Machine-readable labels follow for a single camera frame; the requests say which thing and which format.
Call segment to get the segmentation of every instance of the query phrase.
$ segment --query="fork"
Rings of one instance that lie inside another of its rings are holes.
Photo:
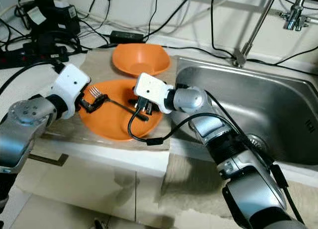
[[[92,86],[91,88],[89,88],[88,91],[89,91],[89,93],[90,93],[95,99],[103,96],[103,97],[105,98],[104,102],[112,102],[112,103],[114,103],[115,105],[120,106],[121,108],[125,109],[126,111],[128,111],[128,112],[131,113],[131,114],[134,114],[134,113],[135,113],[133,110],[131,110],[131,109],[128,108],[127,106],[124,106],[124,105],[118,103],[117,101],[114,101],[114,100],[110,99],[107,94],[103,94],[103,93],[102,93],[100,90],[98,90],[97,87],[95,87],[95,86]],[[142,121],[148,121],[148,120],[149,120],[149,117],[148,117],[148,116],[144,116],[144,115],[141,115],[141,114],[139,114],[139,113],[136,115],[136,117],[139,118],[139,119],[142,120]]]

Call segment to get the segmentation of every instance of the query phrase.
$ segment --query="black power adapter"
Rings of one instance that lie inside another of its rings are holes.
[[[144,35],[113,30],[109,40],[111,44],[144,43]]]

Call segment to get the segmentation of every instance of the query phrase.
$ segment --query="orange bowl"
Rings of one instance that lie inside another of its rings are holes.
[[[138,77],[157,75],[170,67],[170,57],[155,44],[119,44],[113,52],[113,64],[120,71]]]

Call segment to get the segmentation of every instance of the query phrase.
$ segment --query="floor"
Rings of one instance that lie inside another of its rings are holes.
[[[108,229],[150,229],[131,221],[31,195],[11,229],[91,229],[94,219],[103,221]]]

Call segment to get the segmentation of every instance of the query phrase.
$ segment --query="sink basin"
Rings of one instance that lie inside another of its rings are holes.
[[[318,93],[310,82],[179,58],[176,83],[212,93],[252,142],[275,160],[318,164]],[[185,118],[184,113],[172,114],[175,123]],[[182,130],[195,141],[188,126]]]

